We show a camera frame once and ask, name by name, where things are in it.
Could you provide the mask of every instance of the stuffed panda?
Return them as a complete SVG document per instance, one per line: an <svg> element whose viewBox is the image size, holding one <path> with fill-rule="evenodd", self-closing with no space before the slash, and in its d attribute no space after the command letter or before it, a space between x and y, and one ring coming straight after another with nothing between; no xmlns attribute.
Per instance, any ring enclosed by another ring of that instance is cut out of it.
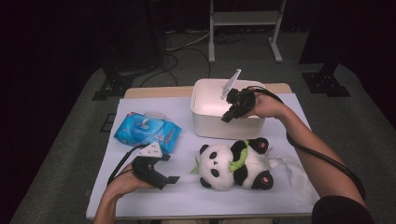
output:
<svg viewBox="0 0 396 224"><path fill-rule="evenodd" d="M267 158L265 138L237 141L227 145L203 145L199 174L203 187L227 190L234 183L246 189L270 189L274 179Z"/></svg>

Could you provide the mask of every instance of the table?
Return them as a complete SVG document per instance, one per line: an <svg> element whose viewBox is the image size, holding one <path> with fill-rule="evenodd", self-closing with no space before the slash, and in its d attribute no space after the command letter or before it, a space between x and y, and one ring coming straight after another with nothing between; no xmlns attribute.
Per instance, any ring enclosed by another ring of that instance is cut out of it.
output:
<svg viewBox="0 0 396 224"><path fill-rule="evenodd" d="M287 0L282 0L278 11L231 11L215 12L214 0L210 0L210 23L209 23L209 62L215 62L214 27L224 25L274 25L275 30L272 37L268 38L272 52L277 63L282 63L283 59L276 45L280 23L282 22Z"/></svg>
<svg viewBox="0 0 396 224"><path fill-rule="evenodd" d="M286 102L297 102L291 93L289 85L285 83L265 84L265 87ZM118 114L131 111L142 113L144 109L156 108L169 119L176 119L176 124L183 128L177 139L175 153L167 162L159 161L155 167L161 174L180 176L175 185L166 185L164 189L140 189L122 197L117 206L116 219L192 219L192 218L237 218L237 217L283 217L309 216L314 202L308 205L296 205L293 202L293 190L288 180L288 169L279 165L272 170L274 187L270 190L249 190L234 186L229 191L205 189L199 184L199 176L191 175L190 170L195 166L194 158L199 156L199 148L203 143L231 144L233 140L219 140L198 137L193 133L192 115L177 113L180 108L189 107L193 87L162 87L129 89L124 99L120 100ZM295 112L307 124L302 109L294 105ZM99 204L100 197L106 187L108 179L115 166L124 154L130 149L112 138L115 129L120 126L124 116L117 116L110 134L106 155L99 171L95 186L92 190L90 204L87 209L87 218L93 218ZM263 135L275 143L273 151L288 153L297 158L295 150L287 143L283 126L278 125L275 119L267 119L264 123L271 129L264 129ZM130 162L135 153L125 162Z"/></svg>

